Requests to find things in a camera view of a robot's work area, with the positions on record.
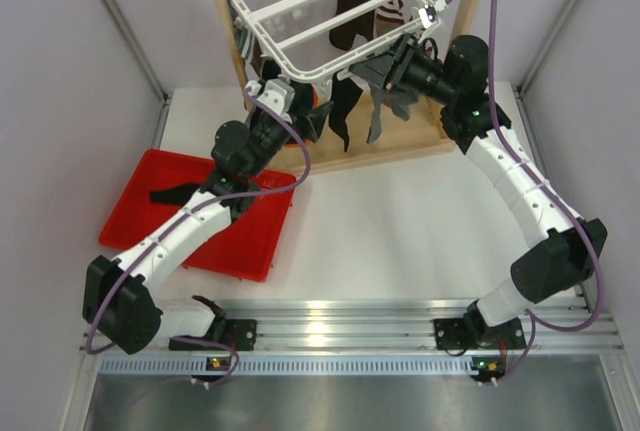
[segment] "white tabletop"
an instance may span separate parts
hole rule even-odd
[[[497,99],[530,152],[509,83],[498,83]],[[161,149],[208,157],[216,129],[244,113],[237,88],[178,89]],[[312,176],[294,194],[265,282],[179,269],[161,294],[474,299],[506,279],[526,249],[491,184],[456,150]]]

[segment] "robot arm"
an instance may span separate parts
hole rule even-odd
[[[485,93],[488,47],[484,41],[459,36],[441,62],[431,58],[411,35],[405,35],[384,54],[357,63],[350,71],[387,92],[419,93],[443,104],[444,131],[491,181],[524,234],[529,251],[513,263],[511,277],[472,303],[464,316],[470,347],[495,341],[501,328],[517,321],[524,310],[593,274],[593,263],[571,220],[523,169],[528,165],[550,189],[499,106],[501,131],[520,162],[497,136]],[[604,225],[597,219],[585,222],[575,210],[568,209],[599,255],[607,236]]]
[[[264,108],[290,123],[302,139],[316,140],[333,103],[312,107],[310,89],[280,79],[247,91],[257,107],[248,124],[230,121],[216,133],[216,169],[189,201],[160,228],[114,259],[97,257],[87,269],[83,317],[128,354],[152,339],[201,337],[224,312],[203,298],[154,299],[168,276],[196,249],[226,229],[251,206],[259,189],[251,182],[289,141],[290,134]]]

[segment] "wooden frame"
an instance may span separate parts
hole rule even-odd
[[[243,59],[236,48],[233,22],[227,0],[215,0],[222,19],[225,38],[233,66],[241,88],[247,83]],[[478,9],[479,0],[461,0],[451,33],[451,39],[469,33]],[[397,161],[430,154],[451,151],[454,145],[449,141],[440,123],[442,107],[431,100],[421,100],[412,107],[412,119],[403,122],[383,113],[383,134],[378,142],[366,145],[366,136],[373,105],[371,96],[363,95],[347,121],[351,134],[351,147],[343,151],[342,141],[330,131],[310,146],[314,172],[331,171],[368,164]],[[300,161],[300,151],[284,149],[272,161],[270,167],[281,171],[298,173],[304,163]]]

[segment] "white drying rack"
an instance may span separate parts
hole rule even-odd
[[[233,7],[238,11],[244,25],[255,34],[262,46],[263,53],[272,57],[280,65],[280,68],[285,75],[302,83],[315,83],[331,79],[335,73],[362,60],[365,56],[385,50],[403,33],[414,33],[424,29],[422,21],[420,18],[416,17],[383,36],[379,36],[366,44],[345,52],[345,54],[338,58],[332,59],[314,69],[302,70],[296,67],[292,62],[290,54],[292,48],[323,33],[328,33],[330,30],[347,23],[358,16],[371,12],[392,0],[369,0],[364,4],[281,41],[277,41],[267,29],[268,27],[264,26],[265,21],[319,0],[281,0],[255,11],[252,11],[249,8],[245,0],[230,1]],[[411,1],[417,3],[420,7],[434,4],[433,0]],[[429,27],[429,34],[431,34],[439,25],[440,20],[437,18],[433,25]]]

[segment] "gray floor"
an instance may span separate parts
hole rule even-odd
[[[533,357],[497,389],[465,377],[238,377],[209,392],[177,382],[122,413],[165,379],[101,377],[85,431],[621,429],[597,358]]]

